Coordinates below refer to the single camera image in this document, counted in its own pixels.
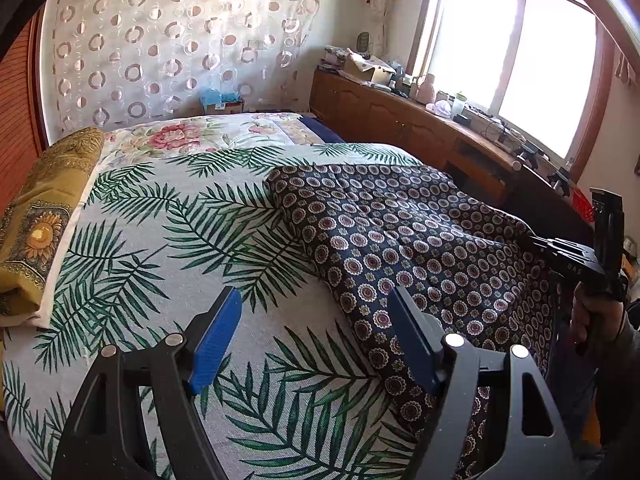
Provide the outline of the person's right hand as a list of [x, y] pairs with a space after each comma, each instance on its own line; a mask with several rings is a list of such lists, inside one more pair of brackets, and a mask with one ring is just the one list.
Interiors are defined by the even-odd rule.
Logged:
[[584, 283], [576, 286], [570, 318], [570, 332], [576, 344], [612, 342], [625, 318], [621, 302], [596, 296]]

